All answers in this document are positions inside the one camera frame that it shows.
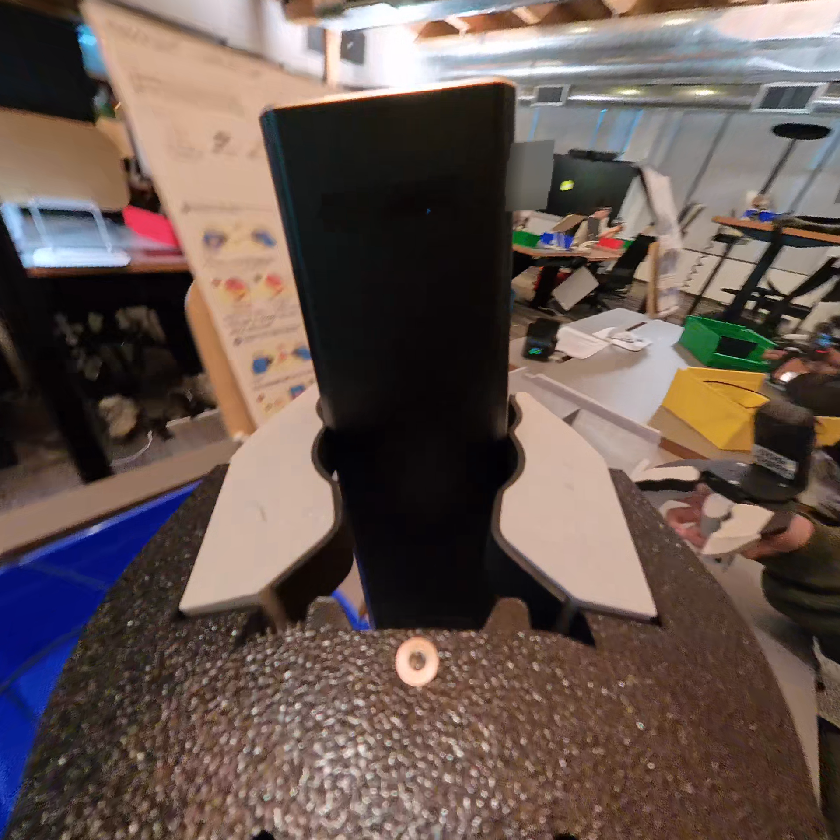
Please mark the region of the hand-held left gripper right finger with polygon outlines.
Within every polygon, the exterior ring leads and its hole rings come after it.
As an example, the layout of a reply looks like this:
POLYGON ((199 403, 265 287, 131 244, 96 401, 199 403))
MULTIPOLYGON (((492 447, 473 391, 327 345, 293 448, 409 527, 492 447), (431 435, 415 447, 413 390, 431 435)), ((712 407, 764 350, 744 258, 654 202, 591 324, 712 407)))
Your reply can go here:
POLYGON ((526 627, 574 635, 589 614, 656 624, 658 609, 604 458, 534 395, 508 402, 507 477, 493 502, 489 583, 526 627))

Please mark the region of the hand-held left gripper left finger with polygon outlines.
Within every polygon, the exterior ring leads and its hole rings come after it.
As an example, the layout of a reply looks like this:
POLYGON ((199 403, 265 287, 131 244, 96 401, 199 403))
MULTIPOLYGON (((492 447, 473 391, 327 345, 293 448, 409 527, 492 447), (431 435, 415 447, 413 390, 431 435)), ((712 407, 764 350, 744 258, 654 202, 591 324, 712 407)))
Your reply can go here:
POLYGON ((230 459, 178 610, 259 609, 276 629, 302 622, 354 562, 327 428, 313 385, 230 459))

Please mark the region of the black smartphone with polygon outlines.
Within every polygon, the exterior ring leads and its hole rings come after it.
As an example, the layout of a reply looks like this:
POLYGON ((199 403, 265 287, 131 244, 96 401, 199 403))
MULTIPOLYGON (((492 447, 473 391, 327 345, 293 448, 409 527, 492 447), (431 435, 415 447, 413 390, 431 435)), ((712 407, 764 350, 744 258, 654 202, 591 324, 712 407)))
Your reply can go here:
POLYGON ((478 80, 259 118, 377 628, 478 629, 496 599, 515 105, 478 80))

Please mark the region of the wooden standing desk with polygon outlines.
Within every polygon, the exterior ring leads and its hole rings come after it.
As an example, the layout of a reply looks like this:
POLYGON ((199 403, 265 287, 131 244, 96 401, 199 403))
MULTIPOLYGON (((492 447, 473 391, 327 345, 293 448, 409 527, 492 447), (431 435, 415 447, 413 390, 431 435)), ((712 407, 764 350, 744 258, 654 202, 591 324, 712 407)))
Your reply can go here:
POLYGON ((839 236, 822 230, 809 230, 801 227, 783 225, 777 219, 760 222, 747 218, 714 216, 712 222, 732 228, 742 235, 766 244, 759 261, 753 267, 735 297, 721 313, 720 320, 739 323, 752 294, 758 289, 761 280, 772 267, 777 256, 784 248, 829 248, 839 246, 839 236))

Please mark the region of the long wooden desk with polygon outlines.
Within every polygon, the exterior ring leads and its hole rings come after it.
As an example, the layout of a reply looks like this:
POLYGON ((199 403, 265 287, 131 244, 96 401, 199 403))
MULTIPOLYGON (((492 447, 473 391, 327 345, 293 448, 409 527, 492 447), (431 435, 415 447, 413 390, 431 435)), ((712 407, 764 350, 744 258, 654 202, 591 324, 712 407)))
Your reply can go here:
POLYGON ((607 300, 627 294, 637 269, 657 247, 656 237, 645 234, 631 240, 600 238, 568 248, 542 240, 537 248, 512 247, 513 255, 530 259, 535 270, 530 292, 523 285, 525 271, 513 278, 514 298, 541 312, 568 312, 579 305, 606 311, 607 300))

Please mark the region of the wooden desk with black legs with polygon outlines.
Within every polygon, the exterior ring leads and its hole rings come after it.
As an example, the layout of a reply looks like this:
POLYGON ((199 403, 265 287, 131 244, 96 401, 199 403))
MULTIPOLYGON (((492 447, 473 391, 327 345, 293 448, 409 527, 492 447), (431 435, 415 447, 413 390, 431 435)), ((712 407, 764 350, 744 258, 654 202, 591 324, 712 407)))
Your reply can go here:
POLYGON ((110 477, 112 469, 56 317, 151 308, 181 371, 195 375, 203 367, 186 323, 186 293, 193 279, 184 266, 177 259, 168 266, 146 260, 122 267, 27 269, 17 254, 2 251, 2 324, 84 483, 110 477))

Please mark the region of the person's right hand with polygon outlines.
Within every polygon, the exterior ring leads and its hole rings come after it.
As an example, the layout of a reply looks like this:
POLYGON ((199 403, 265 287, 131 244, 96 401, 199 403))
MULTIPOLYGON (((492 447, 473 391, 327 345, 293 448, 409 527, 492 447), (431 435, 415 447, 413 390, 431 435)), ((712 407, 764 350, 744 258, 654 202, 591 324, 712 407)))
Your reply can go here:
POLYGON ((814 522, 797 514, 791 518, 786 530, 760 535, 759 539, 741 549, 740 554, 748 560, 763 563, 767 558, 804 548, 813 532, 814 522))

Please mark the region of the yellow bin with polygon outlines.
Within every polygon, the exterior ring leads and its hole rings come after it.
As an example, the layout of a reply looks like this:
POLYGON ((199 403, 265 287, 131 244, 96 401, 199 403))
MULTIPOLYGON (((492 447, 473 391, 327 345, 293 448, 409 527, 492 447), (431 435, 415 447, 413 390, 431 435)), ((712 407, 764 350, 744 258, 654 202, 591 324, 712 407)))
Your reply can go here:
POLYGON ((675 373, 662 407, 725 452, 749 452, 756 412, 768 402, 764 374, 687 367, 675 373))

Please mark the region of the clear plastic bin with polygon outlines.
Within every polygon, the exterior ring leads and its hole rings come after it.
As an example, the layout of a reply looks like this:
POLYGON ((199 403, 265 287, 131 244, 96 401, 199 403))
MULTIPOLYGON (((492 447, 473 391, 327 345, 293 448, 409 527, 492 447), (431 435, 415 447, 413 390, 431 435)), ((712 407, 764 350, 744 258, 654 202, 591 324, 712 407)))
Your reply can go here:
POLYGON ((548 395, 552 395, 555 401, 566 401, 579 410, 600 417, 613 426, 642 439, 646 444, 653 446, 654 449, 659 449, 663 442, 662 434, 658 430, 625 416, 596 399, 549 378, 545 374, 532 373, 525 367, 514 367, 509 370, 507 376, 509 392, 530 393, 551 410, 553 408, 544 401, 548 398, 548 395))

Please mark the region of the large green bin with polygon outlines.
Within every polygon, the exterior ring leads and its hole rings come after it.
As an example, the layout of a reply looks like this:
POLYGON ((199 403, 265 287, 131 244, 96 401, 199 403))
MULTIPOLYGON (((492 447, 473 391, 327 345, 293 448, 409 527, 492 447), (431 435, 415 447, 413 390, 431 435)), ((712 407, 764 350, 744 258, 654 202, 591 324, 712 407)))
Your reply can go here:
POLYGON ((725 371, 765 373, 773 341, 736 323, 690 316, 686 319, 679 345, 701 366, 725 371))

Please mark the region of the small black device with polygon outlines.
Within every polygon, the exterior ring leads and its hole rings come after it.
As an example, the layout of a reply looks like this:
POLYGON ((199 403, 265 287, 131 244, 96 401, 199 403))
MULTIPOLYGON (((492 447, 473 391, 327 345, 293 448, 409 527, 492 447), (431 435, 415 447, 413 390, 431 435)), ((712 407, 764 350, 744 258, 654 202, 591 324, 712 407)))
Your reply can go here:
POLYGON ((551 318, 537 318, 526 330, 521 357, 528 361, 548 362, 555 354, 560 322, 551 318))

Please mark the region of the red bin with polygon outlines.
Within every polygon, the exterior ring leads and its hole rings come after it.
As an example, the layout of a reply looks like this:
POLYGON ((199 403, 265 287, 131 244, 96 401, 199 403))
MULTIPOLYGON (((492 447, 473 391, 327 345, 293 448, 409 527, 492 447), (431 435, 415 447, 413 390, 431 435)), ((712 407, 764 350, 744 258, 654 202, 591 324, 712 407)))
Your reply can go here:
POLYGON ((152 257, 183 256, 175 229, 166 216, 128 205, 122 210, 122 221, 131 253, 152 257))

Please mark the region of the clear acrylic stand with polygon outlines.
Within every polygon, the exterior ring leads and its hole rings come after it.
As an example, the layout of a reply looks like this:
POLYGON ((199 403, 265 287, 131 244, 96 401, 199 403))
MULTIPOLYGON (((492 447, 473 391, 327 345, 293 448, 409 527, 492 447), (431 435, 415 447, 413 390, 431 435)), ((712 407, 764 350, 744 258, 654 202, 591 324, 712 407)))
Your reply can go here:
POLYGON ((131 262, 125 234, 95 203, 34 198, 5 201, 2 219, 27 269, 121 269, 131 262))

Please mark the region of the tan board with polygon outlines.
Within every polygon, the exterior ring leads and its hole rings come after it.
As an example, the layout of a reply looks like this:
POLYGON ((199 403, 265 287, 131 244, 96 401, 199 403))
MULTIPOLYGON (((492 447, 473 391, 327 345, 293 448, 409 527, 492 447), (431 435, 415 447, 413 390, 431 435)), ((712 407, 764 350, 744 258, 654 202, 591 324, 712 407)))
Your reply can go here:
POLYGON ((1 198, 94 203, 117 212, 130 202, 123 155, 93 123, 1 110, 1 198))

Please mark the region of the black partition panel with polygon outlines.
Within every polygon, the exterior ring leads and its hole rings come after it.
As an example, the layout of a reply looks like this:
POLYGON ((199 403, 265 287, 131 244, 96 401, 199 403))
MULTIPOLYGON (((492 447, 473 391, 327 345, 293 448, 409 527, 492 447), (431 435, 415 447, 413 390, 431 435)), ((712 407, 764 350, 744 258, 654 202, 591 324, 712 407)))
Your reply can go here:
POLYGON ((76 24, 1 3, 2 109, 94 123, 97 89, 76 24))

